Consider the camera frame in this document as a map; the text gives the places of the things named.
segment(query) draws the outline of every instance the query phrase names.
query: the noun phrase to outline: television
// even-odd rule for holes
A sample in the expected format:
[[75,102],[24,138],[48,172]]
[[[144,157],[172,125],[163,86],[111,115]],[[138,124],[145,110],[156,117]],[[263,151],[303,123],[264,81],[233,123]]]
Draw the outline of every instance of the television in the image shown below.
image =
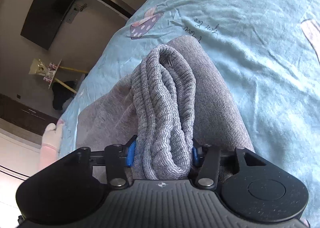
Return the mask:
[[75,0],[33,0],[21,35],[49,50],[58,29]]

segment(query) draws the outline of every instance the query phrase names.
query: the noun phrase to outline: power outlet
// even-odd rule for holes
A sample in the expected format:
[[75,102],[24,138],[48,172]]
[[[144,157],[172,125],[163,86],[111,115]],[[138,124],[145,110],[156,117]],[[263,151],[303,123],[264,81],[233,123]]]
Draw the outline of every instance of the power outlet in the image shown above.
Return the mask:
[[72,7],[70,8],[68,14],[66,15],[66,22],[71,24],[73,20],[75,19],[76,15],[79,13],[79,11],[75,10],[79,9],[81,6],[77,4],[73,4]]

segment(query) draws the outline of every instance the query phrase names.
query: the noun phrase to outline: white logo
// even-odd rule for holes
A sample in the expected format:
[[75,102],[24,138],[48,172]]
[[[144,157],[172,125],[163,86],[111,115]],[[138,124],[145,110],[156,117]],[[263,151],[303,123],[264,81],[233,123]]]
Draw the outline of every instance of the white logo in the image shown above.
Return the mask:
[[163,183],[163,182],[160,182],[160,183],[158,183],[158,186],[160,186],[160,187],[165,187],[167,184],[166,183]]

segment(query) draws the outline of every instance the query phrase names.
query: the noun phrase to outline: small table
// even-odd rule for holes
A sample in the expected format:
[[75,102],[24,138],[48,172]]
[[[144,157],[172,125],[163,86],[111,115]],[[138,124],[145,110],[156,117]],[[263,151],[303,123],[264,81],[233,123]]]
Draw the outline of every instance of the small table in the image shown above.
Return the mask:
[[49,88],[48,89],[50,89],[52,83],[54,81],[56,81],[56,82],[60,83],[63,87],[66,87],[68,90],[72,91],[73,93],[77,93],[76,90],[72,89],[70,86],[66,85],[64,82],[60,81],[58,78],[55,77],[58,69],[60,68],[60,69],[68,70],[68,71],[73,71],[73,72],[78,72],[78,73],[85,73],[85,74],[88,74],[89,72],[83,71],[83,70],[74,69],[74,68],[70,68],[70,67],[60,66],[61,62],[62,62],[62,60],[60,60],[60,62],[58,63],[57,66],[55,66],[53,64],[50,64],[50,65],[52,65],[50,67],[52,69],[52,71],[51,71],[52,73],[44,77],[44,80],[49,82]]

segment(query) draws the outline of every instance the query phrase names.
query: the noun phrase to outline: bed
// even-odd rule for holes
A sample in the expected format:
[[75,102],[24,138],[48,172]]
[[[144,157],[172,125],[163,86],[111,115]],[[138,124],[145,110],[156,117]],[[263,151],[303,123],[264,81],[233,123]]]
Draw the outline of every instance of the bed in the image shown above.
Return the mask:
[[75,149],[86,106],[153,47],[191,35],[226,81],[256,153],[308,187],[304,217],[319,227],[320,65],[301,29],[317,19],[320,0],[148,0],[112,37],[63,114],[60,156]]

